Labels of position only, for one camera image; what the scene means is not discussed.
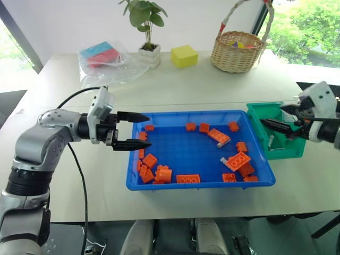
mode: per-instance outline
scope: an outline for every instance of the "green plastic bin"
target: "green plastic bin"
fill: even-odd
[[[293,130],[298,129],[293,122],[284,120],[284,113],[280,109],[282,102],[251,103],[247,104],[248,117],[260,140],[260,144],[267,159],[300,158],[303,155],[306,140],[297,138],[290,141],[284,134],[273,131],[262,125],[260,119],[271,118],[289,124]],[[273,135],[274,140],[268,148],[269,137]]]

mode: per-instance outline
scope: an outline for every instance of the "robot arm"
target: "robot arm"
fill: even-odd
[[[45,208],[48,187],[69,142],[102,141],[114,150],[136,150],[151,145],[138,139],[118,141],[119,121],[143,122],[149,118],[139,113],[110,114],[112,99],[102,87],[89,114],[49,110],[18,138],[8,184],[0,197],[0,255],[41,254],[39,245],[49,235],[50,211]]]
[[[323,81],[314,84],[299,94],[299,102],[294,105],[284,105],[281,109],[295,115],[294,122],[300,128],[293,131],[291,127],[277,120],[261,120],[262,124],[272,130],[285,134],[290,139],[301,137],[313,142],[322,140],[334,143],[340,149],[340,119],[339,109],[329,85]]]

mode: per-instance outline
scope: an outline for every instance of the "yellow cube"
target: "yellow cube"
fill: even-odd
[[[171,49],[171,59],[177,67],[187,67],[197,64],[198,54],[190,45]]]

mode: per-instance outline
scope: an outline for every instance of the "orange building block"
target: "orange building block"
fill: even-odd
[[[139,176],[142,178],[143,183],[147,183],[154,179],[154,175],[146,165],[141,166]]]
[[[230,122],[228,126],[230,128],[230,131],[232,131],[232,132],[236,132],[240,129],[239,126],[237,125],[237,123],[234,122],[234,121]]]
[[[155,180],[157,182],[167,182],[171,183],[172,170],[168,166],[157,166]]]
[[[177,183],[198,183],[201,182],[199,174],[183,174],[176,176]]]
[[[242,177],[246,177],[252,173],[255,173],[255,169],[250,165],[250,163],[246,163],[238,171],[242,175]]]
[[[226,144],[230,141],[230,137],[226,134],[218,131],[217,129],[212,129],[208,132],[208,136],[215,139],[216,141],[220,142],[221,144]]]
[[[242,166],[250,161],[250,157],[248,157],[243,152],[239,152],[234,157],[230,157],[226,163],[226,165],[234,172],[239,170]]]
[[[245,182],[258,182],[259,179],[257,178],[257,176],[253,175],[253,176],[247,176],[245,178],[243,178],[243,180]]]
[[[137,172],[140,172],[140,168],[142,167],[142,161],[137,161]]]
[[[196,130],[196,124],[195,123],[187,123],[185,125],[185,129],[187,131],[195,131]]]
[[[145,149],[140,149],[139,150],[139,158],[144,158],[144,150]]]
[[[148,134],[147,134],[145,131],[141,131],[141,132],[139,133],[139,139],[140,139],[140,140],[146,141],[146,140],[147,140],[147,137],[148,137]]]
[[[146,131],[153,131],[153,130],[155,130],[155,126],[154,125],[145,125],[145,130]]]
[[[151,153],[149,153],[144,159],[143,159],[143,163],[146,164],[148,167],[153,168],[154,165],[157,164],[158,159],[152,155]]]
[[[238,142],[236,144],[236,147],[237,147],[238,152],[247,152],[248,151],[247,146],[245,145],[245,142]]]
[[[222,174],[224,182],[236,182],[235,174]]]
[[[209,124],[207,124],[207,123],[201,123],[200,124],[200,129],[199,129],[200,132],[208,133],[209,129],[210,129],[210,125]]]

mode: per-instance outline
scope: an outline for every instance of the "white wall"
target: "white wall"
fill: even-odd
[[[131,52],[145,36],[123,16],[119,0],[3,0],[43,64],[55,53],[76,53],[104,40],[120,40]],[[163,51],[190,44],[212,49],[220,22],[236,0],[155,0],[168,13],[152,41]],[[251,0],[240,6],[225,29],[251,32],[263,6]]]

